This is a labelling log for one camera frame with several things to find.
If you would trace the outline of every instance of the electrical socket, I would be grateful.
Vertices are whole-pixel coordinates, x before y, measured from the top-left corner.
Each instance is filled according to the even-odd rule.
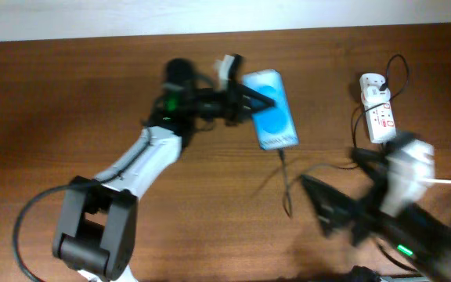
[[[366,123],[372,143],[385,143],[396,136],[395,121],[392,117],[391,104],[388,102],[391,98],[391,91],[389,89],[379,90],[384,83],[385,78],[380,74],[368,73],[359,79],[361,100],[365,110],[384,103],[384,105],[366,112]]]

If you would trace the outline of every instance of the power outlet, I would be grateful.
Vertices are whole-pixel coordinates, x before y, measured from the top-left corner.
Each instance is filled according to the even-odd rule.
[[[388,102],[391,91],[389,89],[380,91],[384,82],[385,78],[380,74],[364,74],[359,79],[361,100],[365,110],[384,103],[366,112],[366,123],[372,143],[385,143],[396,136],[395,121],[392,117],[391,104]]]

